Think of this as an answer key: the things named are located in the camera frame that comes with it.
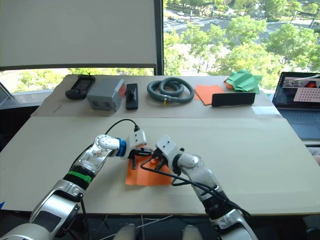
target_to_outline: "white table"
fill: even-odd
[[[102,78],[122,78],[126,84],[137,83],[139,106],[137,110],[126,110],[126,101],[117,112],[94,110],[90,107],[87,99],[70,100],[65,96],[77,81],[77,75],[67,75],[64,80],[54,89],[42,105],[33,113],[38,117],[117,117],[117,118],[265,118],[281,117],[269,98],[261,92],[255,96],[254,104],[251,106],[237,107],[211,107],[204,106],[201,100],[193,100],[187,104],[163,103],[154,101],[147,92],[147,85],[151,81],[163,80],[166,76],[105,76],[96,75],[96,82]],[[183,76],[184,80],[193,87],[196,85],[220,85],[226,92],[229,90],[224,86],[226,76]]]
[[[119,120],[31,117],[0,153],[3,209],[31,211],[77,155]],[[134,118],[149,146],[168,134],[202,157],[226,194],[252,214],[320,213],[320,167],[283,118]],[[133,131],[122,123],[110,134]],[[127,161],[110,158],[84,196],[89,213],[204,214],[192,188],[125,185]]]

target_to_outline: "floor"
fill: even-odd
[[[10,141],[16,132],[28,120],[36,107],[6,109],[0,111],[0,150]],[[104,215],[88,214],[88,225],[93,240],[112,239],[113,235],[124,225],[133,223],[138,228],[138,240],[178,240],[187,225],[196,226],[203,240],[217,239],[217,233],[210,225],[206,216],[165,216],[165,215]],[[0,236],[17,225],[27,223],[30,212],[0,210]],[[302,215],[292,216],[253,216],[249,220],[258,239],[260,240],[313,240],[320,239],[319,230],[307,235],[307,227]],[[310,220],[317,226],[319,217]],[[88,239],[88,230],[84,225],[83,216],[78,214],[63,240]]]

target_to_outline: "green cloth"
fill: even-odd
[[[261,82],[262,77],[263,76],[253,75],[251,72],[242,69],[238,72],[232,71],[231,75],[225,81],[233,86],[235,91],[259,94],[258,84]]]

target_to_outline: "car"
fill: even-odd
[[[214,20],[212,20],[212,21],[210,22],[210,24],[214,24],[214,25],[218,26],[218,25],[219,25],[219,20],[214,19]]]
[[[177,21],[178,23],[181,23],[181,24],[183,24],[183,23],[185,22],[185,20],[183,20],[183,19],[181,19],[181,18],[178,18],[176,21]]]

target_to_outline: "road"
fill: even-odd
[[[177,11],[175,10],[165,10],[165,12],[167,12],[168,14],[174,16],[176,19],[177,18],[181,18],[184,20],[189,20],[190,19],[190,15],[186,15],[185,16],[179,16],[177,15]],[[186,29],[187,29],[187,24],[186,23],[179,23],[175,20],[169,20],[166,16],[163,17],[164,18],[164,23],[163,23],[163,31],[164,32],[170,32],[170,30],[175,29],[176,33],[178,33],[179,35],[182,34]],[[216,18],[203,18],[203,17],[192,17],[191,18],[191,22],[194,25],[198,25],[200,26],[200,29],[204,32],[207,32],[210,29],[210,22],[215,21],[217,23],[218,26],[220,26],[222,29],[226,29],[228,24],[229,24],[229,20],[223,20],[223,19],[216,19]],[[276,30],[278,30],[281,25],[287,24],[288,22],[268,22],[267,23],[267,27],[266,27],[266,31],[261,33],[259,35],[259,39],[257,40],[257,43],[261,43],[263,39],[268,39],[269,38],[269,34],[275,32]],[[298,27],[303,27],[303,28],[308,28],[309,24],[311,23],[311,20],[294,20],[292,21],[292,24]]]

